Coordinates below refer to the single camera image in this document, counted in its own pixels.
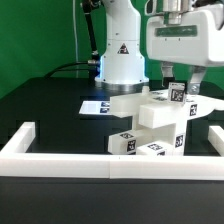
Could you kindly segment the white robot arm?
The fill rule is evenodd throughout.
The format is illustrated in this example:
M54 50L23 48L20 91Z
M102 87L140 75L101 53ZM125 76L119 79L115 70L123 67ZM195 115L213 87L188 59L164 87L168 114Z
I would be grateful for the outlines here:
M149 81L140 53L140 13L131 0L82 0L92 57L98 62L95 82L126 91ZM91 12L106 11L106 51L99 54ZM161 63L162 85L175 81L173 65L191 67L185 87L191 95L209 67L224 66L224 0L147 0L145 14L147 57Z

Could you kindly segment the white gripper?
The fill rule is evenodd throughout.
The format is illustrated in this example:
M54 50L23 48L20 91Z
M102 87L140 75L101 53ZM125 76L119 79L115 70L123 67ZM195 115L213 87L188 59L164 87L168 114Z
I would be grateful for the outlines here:
M190 67L187 93L198 95L205 67L224 66L224 26L219 29L222 8L197 8L182 15L180 25L165 25L162 16L148 19L146 49L150 59L161 63L162 86L174 80L173 63Z

